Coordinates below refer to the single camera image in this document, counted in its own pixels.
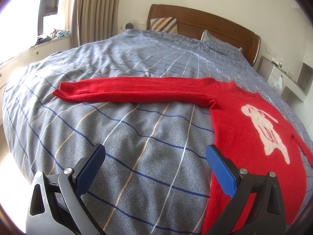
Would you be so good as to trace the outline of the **striped cushion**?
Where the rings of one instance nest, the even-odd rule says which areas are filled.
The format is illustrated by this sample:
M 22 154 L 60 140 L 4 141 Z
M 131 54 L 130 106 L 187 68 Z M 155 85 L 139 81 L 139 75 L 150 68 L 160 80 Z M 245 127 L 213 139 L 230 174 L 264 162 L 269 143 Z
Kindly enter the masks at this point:
M 151 19 L 150 30 L 178 34 L 177 19 L 173 17 Z

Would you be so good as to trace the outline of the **white bedside desk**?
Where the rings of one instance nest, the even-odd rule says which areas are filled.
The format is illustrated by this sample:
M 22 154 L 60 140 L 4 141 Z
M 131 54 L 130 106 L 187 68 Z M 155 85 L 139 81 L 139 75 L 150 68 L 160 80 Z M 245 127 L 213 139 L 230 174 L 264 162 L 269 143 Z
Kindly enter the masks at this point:
M 265 79 L 265 81 L 272 86 L 272 83 L 279 79 L 279 76 L 283 76 L 283 91 L 281 98 L 285 102 L 301 102 L 303 103 L 307 97 L 301 87 L 284 72 L 282 69 L 274 65 L 268 58 L 261 56 L 259 65 L 257 67 L 257 73 Z

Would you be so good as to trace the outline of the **window sill cabinet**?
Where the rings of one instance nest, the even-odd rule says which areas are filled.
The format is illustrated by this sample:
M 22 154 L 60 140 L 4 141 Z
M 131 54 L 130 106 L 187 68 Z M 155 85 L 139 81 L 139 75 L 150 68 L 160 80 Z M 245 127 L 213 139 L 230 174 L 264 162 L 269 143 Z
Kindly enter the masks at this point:
M 31 47 L 1 66 L 1 89 L 6 85 L 9 76 L 19 67 L 43 60 L 51 54 L 71 48 L 71 36 L 53 39 L 49 42 Z

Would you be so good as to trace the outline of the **wooden headboard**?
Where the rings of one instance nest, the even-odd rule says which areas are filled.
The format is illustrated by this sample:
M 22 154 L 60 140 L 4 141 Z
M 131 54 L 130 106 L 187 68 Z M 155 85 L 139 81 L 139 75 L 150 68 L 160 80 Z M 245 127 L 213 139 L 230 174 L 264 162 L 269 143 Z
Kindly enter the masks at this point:
M 178 33 L 200 40 L 204 30 L 208 30 L 216 38 L 237 48 L 254 66 L 259 53 L 261 38 L 251 30 L 220 16 L 182 6 L 152 4 L 148 13 L 146 28 L 150 28 L 150 20 L 156 18 L 176 18 Z

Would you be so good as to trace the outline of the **grey pillow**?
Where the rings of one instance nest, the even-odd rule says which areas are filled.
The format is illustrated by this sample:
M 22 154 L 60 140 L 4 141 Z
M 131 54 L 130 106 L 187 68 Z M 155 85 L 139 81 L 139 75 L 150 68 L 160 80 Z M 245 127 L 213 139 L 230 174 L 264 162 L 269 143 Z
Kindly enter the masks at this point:
M 209 40 L 214 41 L 215 43 L 218 43 L 219 45 L 226 45 L 228 47 L 236 48 L 235 46 L 213 36 L 208 30 L 204 30 L 201 36 L 201 41 L 209 41 Z

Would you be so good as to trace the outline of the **small round speaker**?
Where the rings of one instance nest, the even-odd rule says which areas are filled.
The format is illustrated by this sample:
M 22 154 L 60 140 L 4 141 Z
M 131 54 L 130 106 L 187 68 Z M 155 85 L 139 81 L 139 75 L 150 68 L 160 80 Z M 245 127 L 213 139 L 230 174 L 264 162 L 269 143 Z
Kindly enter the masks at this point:
M 134 25 L 132 23 L 126 23 L 124 28 L 125 28 L 125 30 L 133 30 Z

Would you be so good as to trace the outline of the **white plastic bag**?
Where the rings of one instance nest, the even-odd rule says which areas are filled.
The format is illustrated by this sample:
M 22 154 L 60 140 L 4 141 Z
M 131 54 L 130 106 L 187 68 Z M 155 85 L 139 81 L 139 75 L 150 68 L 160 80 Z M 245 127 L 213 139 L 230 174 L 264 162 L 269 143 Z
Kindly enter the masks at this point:
M 279 79 L 272 83 L 272 88 L 277 91 L 279 95 L 281 95 L 283 91 L 283 76 L 280 75 Z

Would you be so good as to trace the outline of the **beige curtain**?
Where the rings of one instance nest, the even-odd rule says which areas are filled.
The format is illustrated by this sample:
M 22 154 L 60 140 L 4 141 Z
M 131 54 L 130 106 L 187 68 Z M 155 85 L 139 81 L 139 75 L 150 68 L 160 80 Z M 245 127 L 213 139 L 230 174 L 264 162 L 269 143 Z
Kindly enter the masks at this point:
M 119 0 L 74 0 L 71 46 L 109 39 L 118 33 Z

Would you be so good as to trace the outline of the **red knit sweater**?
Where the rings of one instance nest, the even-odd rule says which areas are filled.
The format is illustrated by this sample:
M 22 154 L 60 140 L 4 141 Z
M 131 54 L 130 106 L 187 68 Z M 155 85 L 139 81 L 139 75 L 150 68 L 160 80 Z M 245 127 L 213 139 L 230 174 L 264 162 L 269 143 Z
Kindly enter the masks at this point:
M 202 234 L 230 197 L 206 160 L 214 144 L 236 166 L 277 174 L 287 225 L 312 193 L 312 150 L 276 107 L 234 82 L 116 77 L 62 82 L 73 105 L 59 163 L 101 143 L 107 159 L 85 202 L 108 234 Z

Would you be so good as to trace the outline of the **clothes pile on sill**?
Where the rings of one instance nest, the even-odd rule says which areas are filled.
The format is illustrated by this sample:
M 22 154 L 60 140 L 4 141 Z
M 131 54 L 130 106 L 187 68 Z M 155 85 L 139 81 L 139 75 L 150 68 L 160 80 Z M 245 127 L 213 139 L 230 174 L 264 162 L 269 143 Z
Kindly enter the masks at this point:
M 66 36 L 69 36 L 69 35 L 70 35 L 69 29 L 66 29 L 66 30 L 54 29 L 47 36 L 43 36 L 43 35 L 38 36 L 37 37 L 37 41 L 36 41 L 36 43 L 34 45 L 35 46 L 41 45 L 41 44 L 49 42 L 51 40 L 62 38 L 62 37 L 66 37 Z

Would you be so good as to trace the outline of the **blue plaid duvet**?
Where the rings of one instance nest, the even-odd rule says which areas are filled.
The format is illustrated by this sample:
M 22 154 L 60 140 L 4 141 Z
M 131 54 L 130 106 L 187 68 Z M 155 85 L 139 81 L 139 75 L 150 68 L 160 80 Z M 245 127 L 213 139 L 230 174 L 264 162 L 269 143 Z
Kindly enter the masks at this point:
M 125 31 L 13 72 L 3 128 L 19 169 L 57 174 L 96 144 L 106 159 L 82 197 L 108 234 L 204 234 L 229 201 L 206 160 L 276 173 L 286 224 L 312 196 L 312 140 L 231 45 Z

